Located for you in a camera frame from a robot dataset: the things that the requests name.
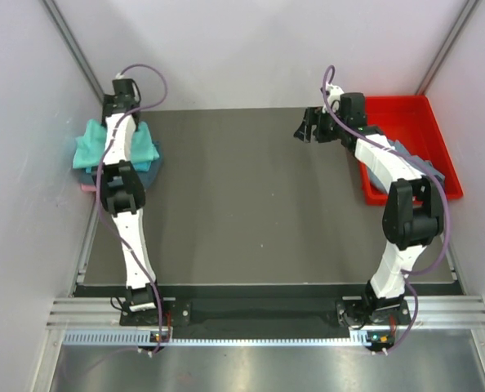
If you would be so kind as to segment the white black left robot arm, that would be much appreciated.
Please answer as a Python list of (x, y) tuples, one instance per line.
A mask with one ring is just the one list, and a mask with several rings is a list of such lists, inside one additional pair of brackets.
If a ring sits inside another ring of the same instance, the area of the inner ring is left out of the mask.
[(126, 270), (122, 312), (139, 315), (147, 323), (161, 323), (166, 304), (157, 287), (157, 275), (149, 261), (143, 225), (145, 188), (131, 161), (133, 136), (139, 131), (140, 91), (132, 78), (118, 74), (113, 93), (104, 98), (102, 125), (105, 150), (93, 172), (98, 212), (107, 212), (121, 244)]

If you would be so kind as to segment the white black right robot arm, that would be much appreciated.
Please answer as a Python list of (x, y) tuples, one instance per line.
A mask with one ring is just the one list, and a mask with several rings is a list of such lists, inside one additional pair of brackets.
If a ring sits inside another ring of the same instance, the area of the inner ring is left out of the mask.
[(340, 141), (387, 192), (382, 216), (386, 246), (380, 264), (360, 303), (341, 312), (344, 323), (359, 329), (401, 309), (417, 259), (443, 232), (442, 185), (397, 151), (377, 125), (368, 124), (363, 94), (330, 93), (327, 98), (325, 105), (305, 109), (295, 138), (307, 143)]

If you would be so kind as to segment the turquoise t-shirt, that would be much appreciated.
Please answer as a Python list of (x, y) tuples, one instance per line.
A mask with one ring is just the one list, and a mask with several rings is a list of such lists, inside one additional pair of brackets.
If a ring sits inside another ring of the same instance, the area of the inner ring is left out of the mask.
[[(76, 138), (76, 151), (73, 156), (73, 169), (96, 167), (105, 151), (106, 128), (95, 119), (87, 122), (82, 136)], [(151, 133), (146, 122), (140, 122), (131, 141), (131, 162), (154, 161), (159, 158)]]

